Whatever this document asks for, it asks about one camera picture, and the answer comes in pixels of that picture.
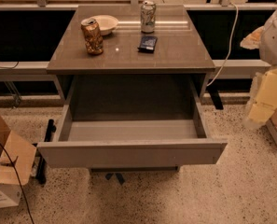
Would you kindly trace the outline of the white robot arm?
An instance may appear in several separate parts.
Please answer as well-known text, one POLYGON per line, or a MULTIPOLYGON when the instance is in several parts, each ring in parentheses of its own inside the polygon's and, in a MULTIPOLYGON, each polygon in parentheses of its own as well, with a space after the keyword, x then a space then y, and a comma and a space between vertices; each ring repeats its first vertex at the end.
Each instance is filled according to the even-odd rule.
POLYGON ((277 110, 277 9, 265 24, 242 40, 244 49, 259 49, 262 61, 270 65, 264 74, 256 73, 246 104, 243 124, 249 129, 265 125, 277 110))

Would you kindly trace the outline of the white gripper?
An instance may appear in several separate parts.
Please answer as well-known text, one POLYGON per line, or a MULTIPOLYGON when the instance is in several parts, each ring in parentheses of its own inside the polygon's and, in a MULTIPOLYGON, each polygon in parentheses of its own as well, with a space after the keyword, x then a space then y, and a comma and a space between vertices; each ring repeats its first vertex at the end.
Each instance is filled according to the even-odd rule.
MULTIPOLYGON (((240 46, 244 49, 258 49, 263 31, 263 26, 256 28, 241 41, 240 46)), ((263 75, 256 102, 259 105, 248 103, 245 107, 242 124, 247 129, 256 130, 264 126, 277 108, 277 68, 263 75)))

